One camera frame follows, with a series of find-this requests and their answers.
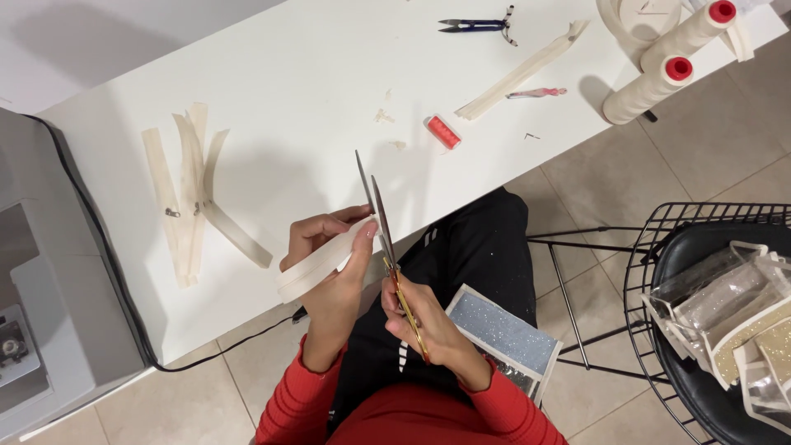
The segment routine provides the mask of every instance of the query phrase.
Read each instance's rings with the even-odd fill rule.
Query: black cushion
[[[660,252],[652,283],[672,278],[728,247],[731,240],[766,244],[770,250],[791,257],[791,229],[774,224],[712,222],[681,228],[668,237],[671,239]],[[657,357],[679,399],[712,437],[723,445],[791,445],[791,436],[747,415],[741,388],[723,391],[693,359],[681,360],[656,326],[653,336]]]

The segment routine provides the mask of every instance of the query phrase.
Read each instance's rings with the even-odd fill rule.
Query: red thread spool
[[[437,115],[434,115],[426,122],[426,128],[431,131],[434,137],[440,140],[442,145],[448,147],[448,150],[453,150],[461,143],[461,138]]]

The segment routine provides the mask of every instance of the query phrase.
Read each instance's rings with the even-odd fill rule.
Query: power cord
[[[119,296],[123,300],[124,304],[126,304],[127,308],[129,309],[129,319],[132,322],[134,330],[138,334],[138,338],[139,338],[139,341],[140,341],[140,345],[141,345],[141,349],[142,349],[144,358],[146,359],[146,362],[148,362],[155,369],[157,369],[158,371],[162,371],[162,372],[181,372],[181,371],[186,371],[187,369],[190,369],[192,367],[196,367],[196,366],[198,366],[201,363],[205,363],[205,362],[207,362],[209,360],[216,359],[217,357],[225,354],[226,352],[230,351],[231,349],[234,349],[235,347],[239,346],[240,344],[243,344],[245,341],[250,340],[250,339],[255,338],[255,337],[259,336],[259,335],[263,335],[263,334],[269,332],[271,329],[276,328],[277,326],[281,325],[283,322],[285,322],[287,320],[295,319],[294,323],[296,323],[297,321],[299,321],[300,318],[302,318],[302,316],[299,314],[300,311],[298,311],[296,314],[294,314],[294,315],[292,315],[290,317],[283,318],[281,321],[278,321],[277,323],[273,324],[272,326],[269,326],[268,328],[264,329],[263,331],[261,331],[261,332],[259,332],[257,334],[251,335],[249,337],[245,337],[244,339],[237,341],[236,343],[228,346],[228,348],[226,350],[224,350],[224,351],[220,351],[217,354],[205,357],[205,358],[200,359],[200,360],[198,360],[198,361],[196,361],[194,363],[190,363],[190,364],[188,364],[186,366],[177,367],[177,368],[167,368],[167,367],[164,367],[164,366],[160,365],[159,361],[158,361],[158,358],[157,358],[157,354],[154,352],[153,347],[151,346],[151,341],[148,338],[148,333],[146,332],[146,326],[145,326],[145,324],[143,324],[143,321],[142,321],[142,319],[140,317],[140,314],[138,313],[138,311],[136,309],[136,306],[134,305],[134,302],[132,301],[132,298],[129,295],[129,291],[127,289],[126,281],[124,281],[123,274],[121,273],[121,267],[118,265],[118,260],[115,258],[115,254],[113,253],[113,251],[112,251],[112,249],[110,247],[110,242],[109,242],[109,240],[107,238],[107,234],[104,232],[104,228],[101,225],[101,221],[99,220],[99,217],[97,216],[96,211],[91,206],[91,203],[90,203],[90,200],[88,199],[87,194],[85,193],[84,190],[82,190],[82,188],[80,187],[80,185],[77,182],[76,178],[74,177],[74,174],[72,173],[71,169],[69,168],[69,165],[66,162],[66,155],[63,153],[63,148],[60,145],[60,141],[58,139],[58,136],[55,134],[55,130],[50,126],[50,124],[48,122],[46,122],[45,120],[43,120],[43,119],[41,119],[39,117],[30,116],[30,115],[27,115],[27,114],[24,114],[22,116],[29,117],[30,119],[33,119],[33,120],[35,120],[37,122],[42,123],[47,128],[47,130],[49,131],[49,134],[52,137],[52,142],[55,144],[55,150],[58,152],[58,159],[60,159],[60,164],[62,165],[63,169],[66,171],[66,175],[69,177],[69,181],[71,182],[72,187],[74,187],[74,190],[77,192],[77,195],[79,196],[80,201],[82,201],[82,204],[85,206],[85,210],[87,211],[88,216],[91,218],[91,221],[93,222],[93,225],[96,227],[97,233],[99,234],[99,237],[101,238],[102,245],[104,247],[105,252],[107,253],[107,262],[108,262],[108,265],[110,266],[110,269],[111,269],[108,272],[110,272],[115,277],[115,279],[118,282]]]

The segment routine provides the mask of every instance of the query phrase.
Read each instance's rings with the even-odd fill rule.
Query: tabletop
[[[439,20],[502,18],[506,3],[288,0],[39,113],[66,136],[162,363],[279,304],[291,222],[365,202],[354,150],[395,241],[610,126],[602,101],[640,73],[596,2],[512,3],[518,47],[498,32],[437,32]],[[754,48],[787,31],[768,5],[745,18]],[[591,21],[579,40],[523,84],[566,95],[454,116],[578,19]],[[696,78],[733,60],[719,39],[691,57]],[[140,132],[159,127],[178,190],[171,113],[196,101],[209,105],[207,137],[230,129],[215,201],[274,261],[258,268],[207,225],[199,283],[180,290]],[[376,122],[380,109],[395,122]],[[424,128],[435,113],[460,134],[454,151]]]

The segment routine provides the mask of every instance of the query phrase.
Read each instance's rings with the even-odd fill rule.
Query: red cap
[[[684,80],[692,75],[692,63],[684,57],[674,57],[668,60],[664,70],[673,80]]]
[[[709,6],[709,15],[717,23],[728,23],[736,17],[736,7],[728,0],[719,0]]]

